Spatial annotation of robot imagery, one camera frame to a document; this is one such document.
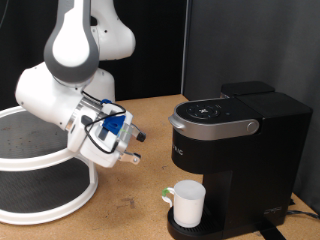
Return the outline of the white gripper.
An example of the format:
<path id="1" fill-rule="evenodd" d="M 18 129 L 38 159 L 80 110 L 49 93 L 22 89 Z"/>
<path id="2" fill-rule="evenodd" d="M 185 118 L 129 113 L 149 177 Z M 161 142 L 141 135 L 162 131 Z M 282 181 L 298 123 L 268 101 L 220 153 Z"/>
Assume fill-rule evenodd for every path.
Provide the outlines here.
<path id="1" fill-rule="evenodd" d="M 67 149 L 105 168 L 121 162 L 140 163 L 137 153 L 125 152 L 131 135 L 144 142 L 146 134 L 132 122 L 132 114 L 115 103 L 98 107 L 79 103 L 66 126 Z"/>

